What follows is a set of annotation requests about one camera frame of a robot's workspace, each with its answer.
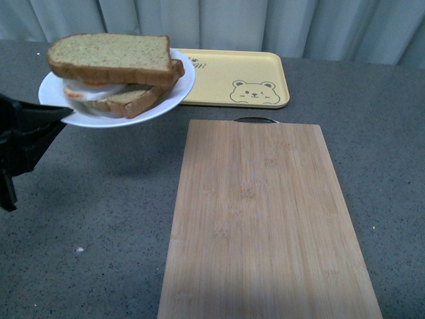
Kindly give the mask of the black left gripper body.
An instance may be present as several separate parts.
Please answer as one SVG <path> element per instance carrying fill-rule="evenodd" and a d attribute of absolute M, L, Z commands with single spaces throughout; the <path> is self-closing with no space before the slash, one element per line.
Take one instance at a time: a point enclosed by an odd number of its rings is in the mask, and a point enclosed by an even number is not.
<path fill-rule="evenodd" d="M 1 208 L 14 211 L 17 196 L 13 178 L 34 170 L 65 123 L 20 124 L 14 101 L 1 95 Z"/>

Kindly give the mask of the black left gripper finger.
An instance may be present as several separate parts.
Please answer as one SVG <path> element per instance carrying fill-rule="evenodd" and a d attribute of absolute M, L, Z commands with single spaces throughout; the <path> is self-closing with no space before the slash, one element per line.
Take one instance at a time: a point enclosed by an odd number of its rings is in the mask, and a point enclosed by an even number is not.
<path fill-rule="evenodd" d="M 73 109 L 63 106 L 46 106 L 14 101 L 13 107 L 20 124 L 45 124 L 60 121 L 71 115 Z"/>

